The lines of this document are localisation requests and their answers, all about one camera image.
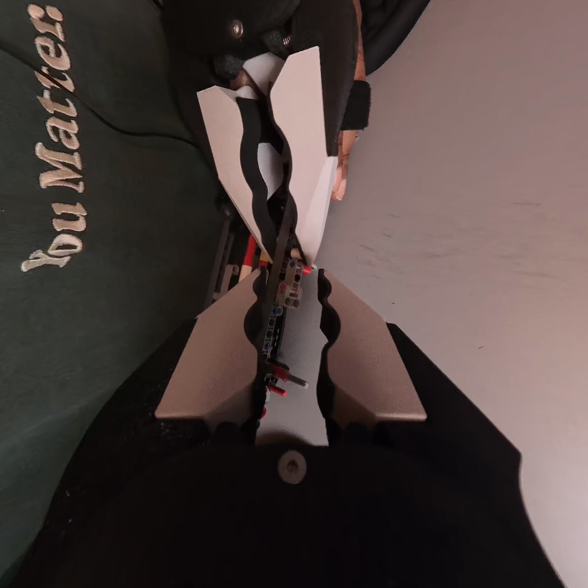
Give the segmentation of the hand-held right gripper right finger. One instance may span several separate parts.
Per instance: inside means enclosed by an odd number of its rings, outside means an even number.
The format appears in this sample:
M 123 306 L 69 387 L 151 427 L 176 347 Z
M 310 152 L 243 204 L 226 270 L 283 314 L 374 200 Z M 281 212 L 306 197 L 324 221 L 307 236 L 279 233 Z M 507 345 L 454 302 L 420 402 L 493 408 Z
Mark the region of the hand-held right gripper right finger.
M 333 274 L 318 272 L 321 351 L 317 400 L 327 438 L 349 425 L 423 423 L 427 413 L 386 321 Z

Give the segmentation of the multicoloured lego technic model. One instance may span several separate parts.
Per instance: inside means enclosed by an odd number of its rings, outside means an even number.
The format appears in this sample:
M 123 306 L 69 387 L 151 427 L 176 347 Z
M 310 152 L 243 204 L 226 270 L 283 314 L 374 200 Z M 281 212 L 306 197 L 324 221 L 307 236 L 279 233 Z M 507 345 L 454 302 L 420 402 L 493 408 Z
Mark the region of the multicoloured lego technic model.
M 215 260 L 216 274 L 211 279 L 212 291 L 207 295 L 205 307 L 221 300 L 258 269 L 266 269 L 267 287 L 261 302 L 265 331 L 254 339 L 267 365 L 263 380 L 266 405 L 271 394 L 286 396 L 282 382 L 302 386 L 299 378 L 283 378 L 288 366 L 280 362 L 280 352 L 287 312 L 300 306 L 303 294 L 300 282 L 312 272 L 312 267 L 305 263 L 306 258 L 301 253 L 296 235 L 298 213 L 291 196 L 272 196 L 269 201 L 270 216 L 279 228 L 273 262 L 256 243 L 234 205 L 225 202 L 222 210 L 226 219 Z

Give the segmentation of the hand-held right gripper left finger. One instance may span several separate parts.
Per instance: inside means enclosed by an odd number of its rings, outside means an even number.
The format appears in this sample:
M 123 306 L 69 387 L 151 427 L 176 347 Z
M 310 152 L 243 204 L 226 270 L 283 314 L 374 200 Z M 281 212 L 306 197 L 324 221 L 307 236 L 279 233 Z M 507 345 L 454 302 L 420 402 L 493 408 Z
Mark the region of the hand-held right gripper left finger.
M 254 270 L 198 315 L 155 410 L 157 420 L 201 420 L 213 432 L 222 423 L 241 426 L 253 416 L 258 351 L 245 324 L 258 302 L 255 284 L 264 291 L 266 276 L 266 269 Z

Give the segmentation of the dark green embroidered sweatshirt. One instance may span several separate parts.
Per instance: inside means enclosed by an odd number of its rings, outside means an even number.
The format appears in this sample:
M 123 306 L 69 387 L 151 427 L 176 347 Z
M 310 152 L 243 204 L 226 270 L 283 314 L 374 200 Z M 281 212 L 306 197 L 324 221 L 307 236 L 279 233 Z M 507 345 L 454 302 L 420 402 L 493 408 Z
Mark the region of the dark green embroidered sweatshirt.
M 1 1 L 1 586 L 123 381 L 202 309 L 218 184 L 162 1 Z

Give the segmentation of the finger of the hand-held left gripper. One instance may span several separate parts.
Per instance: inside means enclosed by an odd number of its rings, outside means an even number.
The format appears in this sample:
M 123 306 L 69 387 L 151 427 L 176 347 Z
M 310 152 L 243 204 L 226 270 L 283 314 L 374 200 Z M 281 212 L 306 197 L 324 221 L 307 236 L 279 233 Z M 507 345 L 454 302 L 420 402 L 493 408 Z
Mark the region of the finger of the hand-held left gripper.
M 262 251 L 274 255 L 275 222 L 268 209 L 278 190 L 278 150 L 262 137 L 260 95 L 250 86 L 213 86 L 198 101 L 218 179 Z
M 337 157 L 327 154 L 319 47 L 290 55 L 269 91 L 273 120 L 290 156 L 295 235 L 312 266 L 322 242 Z

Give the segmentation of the person's left hand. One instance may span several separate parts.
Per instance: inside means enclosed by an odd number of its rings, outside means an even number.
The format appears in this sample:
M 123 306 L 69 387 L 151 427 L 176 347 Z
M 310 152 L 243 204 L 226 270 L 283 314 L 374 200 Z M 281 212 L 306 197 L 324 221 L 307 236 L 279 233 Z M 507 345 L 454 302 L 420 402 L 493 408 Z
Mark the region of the person's left hand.
M 355 80 L 356 81 L 366 81 L 366 67 L 364 62 L 364 44 L 362 39 L 362 7 L 360 1 L 354 1 L 353 5 L 355 7 L 356 12 L 356 19 L 357 19 L 357 29 L 358 29 L 358 37 L 357 37 L 357 62 L 355 68 Z M 353 149 L 354 144 L 357 141 L 357 137 L 359 135 L 358 129 L 353 130 L 343 130 L 340 132 L 337 146 L 338 146 L 338 158 L 337 158 L 337 168 L 336 174 L 334 177 L 334 185 L 332 189 L 331 200 L 340 202 L 343 200 L 346 185 L 348 180 L 349 174 L 349 162 L 350 162 L 350 154 Z

